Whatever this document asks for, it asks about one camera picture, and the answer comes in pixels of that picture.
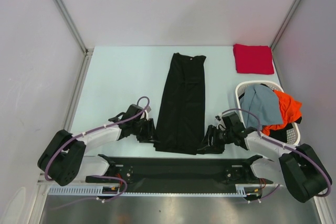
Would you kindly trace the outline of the black t shirt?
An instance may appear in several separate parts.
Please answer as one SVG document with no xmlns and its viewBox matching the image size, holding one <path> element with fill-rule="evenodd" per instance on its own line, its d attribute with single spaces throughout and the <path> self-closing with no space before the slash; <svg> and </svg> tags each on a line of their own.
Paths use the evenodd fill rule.
<svg viewBox="0 0 336 224">
<path fill-rule="evenodd" d="M 156 151 L 197 153 L 205 135 L 205 60 L 174 53 L 156 125 Z"/>
</svg>

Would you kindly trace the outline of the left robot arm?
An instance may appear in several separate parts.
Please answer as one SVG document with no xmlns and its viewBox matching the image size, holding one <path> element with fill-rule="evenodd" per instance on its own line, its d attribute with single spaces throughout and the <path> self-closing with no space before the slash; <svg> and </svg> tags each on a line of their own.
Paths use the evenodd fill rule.
<svg viewBox="0 0 336 224">
<path fill-rule="evenodd" d="M 156 143 L 158 139 L 148 110 L 136 104 L 108 119 L 107 124 L 76 137 L 66 130 L 58 131 L 37 166 L 48 181 L 60 186 L 70 184 L 77 177 L 85 177 L 88 183 L 110 183 L 120 177 L 116 163 L 104 154 L 86 157 L 85 153 L 131 135 L 140 143 Z"/>
</svg>

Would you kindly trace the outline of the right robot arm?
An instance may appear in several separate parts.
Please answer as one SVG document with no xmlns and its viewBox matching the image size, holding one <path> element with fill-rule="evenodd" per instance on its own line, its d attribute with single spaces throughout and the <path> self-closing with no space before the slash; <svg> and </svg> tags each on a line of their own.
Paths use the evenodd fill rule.
<svg viewBox="0 0 336 224">
<path fill-rule="evenodd" d="M 258 126 L 245 127 L 238 111 L 229 109 L 217 116 L 218 125 L 208 127 L 199 154 L 221 154 L 227 144 L 234 144 L 256 154 L 242 169 L 245 181 L 268 179 L 285 186 L 299 202 L 331 193 L 332 179 L 310 145 L 287 144 L 266 136 Z"/>
</svg>

